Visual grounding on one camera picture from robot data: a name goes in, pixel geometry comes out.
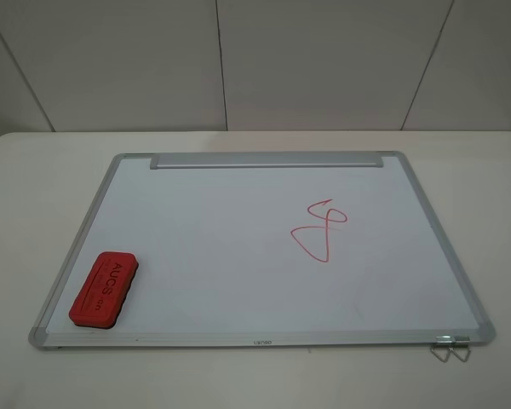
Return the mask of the red whiteboard eraser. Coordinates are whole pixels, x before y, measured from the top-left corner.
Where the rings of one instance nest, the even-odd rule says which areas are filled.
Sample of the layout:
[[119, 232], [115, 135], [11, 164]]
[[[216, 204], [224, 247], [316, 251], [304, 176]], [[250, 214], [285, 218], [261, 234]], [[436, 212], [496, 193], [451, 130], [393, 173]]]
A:
[[138, 267], [131, 253], [100, 253], [70, 308], [72, 323], [103, 330], [114, 327]]

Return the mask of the white aluminium-framed whiteboard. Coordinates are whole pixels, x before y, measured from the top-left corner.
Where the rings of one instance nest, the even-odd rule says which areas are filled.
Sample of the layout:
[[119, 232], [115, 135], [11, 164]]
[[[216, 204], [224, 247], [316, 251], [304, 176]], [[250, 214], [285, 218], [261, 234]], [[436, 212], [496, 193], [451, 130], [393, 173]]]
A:
[[[381, 168], [152, 170], [110, 163], [29, 334], [39, 349], [235, 348], [493, 340], [407, 157]], [[97, 256], [139, 267], [114, 327], [68, 313]]]

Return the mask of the grey marker tray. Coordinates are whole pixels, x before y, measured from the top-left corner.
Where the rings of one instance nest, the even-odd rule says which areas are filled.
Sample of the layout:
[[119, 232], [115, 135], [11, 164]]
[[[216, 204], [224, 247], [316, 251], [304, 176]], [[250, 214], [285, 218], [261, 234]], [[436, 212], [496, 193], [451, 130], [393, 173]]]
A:
[[381, 168], [382, 156], [372, 152], [158, 153], [152, 170], [232, 168]]

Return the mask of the left metal hanging hook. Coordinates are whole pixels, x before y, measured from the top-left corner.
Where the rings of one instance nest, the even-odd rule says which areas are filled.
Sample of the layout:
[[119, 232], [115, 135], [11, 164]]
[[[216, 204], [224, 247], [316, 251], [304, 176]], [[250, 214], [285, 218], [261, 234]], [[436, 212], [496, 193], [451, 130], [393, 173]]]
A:
[[431, 346], [430, 352], [440, 362], [447, 363], [451, 357], [453, 338], [449, 335], [436, 337], [435, 343]]

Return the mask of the metal hanging hook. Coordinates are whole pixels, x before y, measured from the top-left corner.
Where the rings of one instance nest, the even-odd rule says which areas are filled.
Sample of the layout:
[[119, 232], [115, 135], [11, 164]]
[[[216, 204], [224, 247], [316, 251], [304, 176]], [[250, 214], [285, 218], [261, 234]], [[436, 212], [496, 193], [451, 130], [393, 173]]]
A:
[[453, 338], [449, 335], [436, 337], [435, 343], [431, 346], [430, 352], [440, 362], [447, 363], [451, 357]]
[[454, 355], [462, 363], [467, 363], [471, 355], [471, 340], [468, 336], [454, 337], [449, 346], [450, 354]]

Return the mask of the right metal hanging hook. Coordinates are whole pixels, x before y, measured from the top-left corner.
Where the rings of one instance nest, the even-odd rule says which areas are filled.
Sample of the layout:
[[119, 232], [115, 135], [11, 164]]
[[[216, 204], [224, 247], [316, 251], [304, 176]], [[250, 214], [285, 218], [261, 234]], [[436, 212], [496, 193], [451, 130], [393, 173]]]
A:
[[471, 355], [471, 340], [468, 336], [454, 337], [449, 346], [450, 354], [454, 355], [462, 363], [467, 363]]

